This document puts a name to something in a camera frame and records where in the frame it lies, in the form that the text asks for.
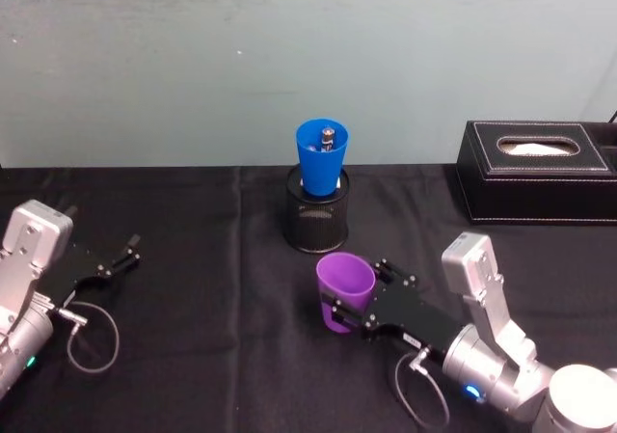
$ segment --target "metal cylinder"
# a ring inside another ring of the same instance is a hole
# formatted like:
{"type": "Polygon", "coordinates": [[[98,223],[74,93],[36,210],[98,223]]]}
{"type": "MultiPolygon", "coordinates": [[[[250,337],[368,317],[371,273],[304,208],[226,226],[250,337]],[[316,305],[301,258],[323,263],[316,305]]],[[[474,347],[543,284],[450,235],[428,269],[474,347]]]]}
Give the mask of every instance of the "metal cylinder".
{"type": "Polygon", "coordinates": [[[509,365],[482,339],[473,325],[454,339],[443,360],[443,373],[463,385],[480,402],[488,402],[519,421],[533,421],[553,375],[550,367],[529,361],[509,365]]]}
{"type": "Polygon", "coordinates": [[[567,365],[552,376],[532,432],[611,432],[616,425],[615,381],[589,365],[567,365]]]}
{"type": "Polygon", "coordinates": [[[28,308],[14,330],[0,344],[0,399],[53,333],[46,313],[28,308]]]}

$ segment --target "purple cup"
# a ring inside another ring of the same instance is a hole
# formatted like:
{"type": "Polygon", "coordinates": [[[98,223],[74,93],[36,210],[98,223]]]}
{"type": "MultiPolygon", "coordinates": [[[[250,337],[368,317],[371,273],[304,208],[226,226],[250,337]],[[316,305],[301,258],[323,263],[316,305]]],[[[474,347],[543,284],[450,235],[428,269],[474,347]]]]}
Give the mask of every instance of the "purple cup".
{"type": "MultiPolygon", "coordinates": [[[[375,273],[364,259],[351,253],[330,253],[319,259],[316,270],[320,294],[330,292],[343,304],[364,311],[375,286],[375,273]]],[[[332,306],[322,303],[321,311],[330,330],[340,334],[349,332],[347,327],[332,320],[332,306]]]]}

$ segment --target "plastic cup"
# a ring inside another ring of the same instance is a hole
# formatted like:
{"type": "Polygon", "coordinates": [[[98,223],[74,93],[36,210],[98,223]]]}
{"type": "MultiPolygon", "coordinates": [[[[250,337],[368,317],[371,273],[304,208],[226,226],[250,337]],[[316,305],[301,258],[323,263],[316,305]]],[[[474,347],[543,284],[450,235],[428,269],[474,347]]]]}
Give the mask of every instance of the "plastic cup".
{"type": "Polygon", "coordinates": [[[302,124],[296,131],[296,144],[304,189],[315,197],[325,197],[336,190],[343,167],[349,134],[334,120],[319,118],[302,124]],[[331,127],[335,143],[330,151],[321,151],[321,131],[331,127]]]}
{"type": "MultiPolygon", "coordinates": [[[[375,273],[361,257],[350,253],[330,253],[317,263],[319,293],[327,291],[339,299],[343,305],[364,312],[375,286],[375,273]]],[[[332,320],[332,306],[322,303],[326,326],[340,334],[349,332],[347,327],[332,320]]]]}

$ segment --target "blue indicator light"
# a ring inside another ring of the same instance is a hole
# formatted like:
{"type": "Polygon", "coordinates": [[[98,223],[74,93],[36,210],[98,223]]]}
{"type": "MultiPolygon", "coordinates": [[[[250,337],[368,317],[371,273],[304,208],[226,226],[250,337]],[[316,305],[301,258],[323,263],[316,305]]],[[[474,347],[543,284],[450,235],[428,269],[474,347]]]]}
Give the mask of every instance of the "blue indicator light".
{"type": "Polygon", "coordinates": [[[467,385],[465,387],[465,391],[470,393],[476,399],[478,399],[480,397],[480,390],[477,389],[476,387],[473,387],[472,385],[467,385]]]}

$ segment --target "blue cup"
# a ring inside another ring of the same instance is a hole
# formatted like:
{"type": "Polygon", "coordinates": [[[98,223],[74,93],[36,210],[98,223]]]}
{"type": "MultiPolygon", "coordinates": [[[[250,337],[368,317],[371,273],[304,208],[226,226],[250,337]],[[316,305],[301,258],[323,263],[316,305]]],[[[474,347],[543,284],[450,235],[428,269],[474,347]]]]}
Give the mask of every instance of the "blue cup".
{"type": "Polygon", "coordinates": [[[340,122],[326,118],[310,120],[298,128],[296,144],[300,158],[300,172],[304,189],[308,193],[324,197],[336,190],[348,138],[347,129],[340,122]],[[335,143],[332,150],[321,151],[321,131],[326,127],[331,127],[335,131],[335,143]]]}

